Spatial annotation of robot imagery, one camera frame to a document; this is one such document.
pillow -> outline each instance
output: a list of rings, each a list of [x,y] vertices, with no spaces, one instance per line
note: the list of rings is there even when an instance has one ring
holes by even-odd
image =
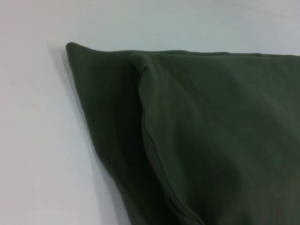
[[[133,225],[300,224],[299,57],[67,54]]]

white backdrop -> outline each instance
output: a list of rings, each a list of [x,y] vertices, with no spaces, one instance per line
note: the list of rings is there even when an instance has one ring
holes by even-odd
[[[0,0],[0,224],[128,225],[64,45],[300,55],[299,0]]]

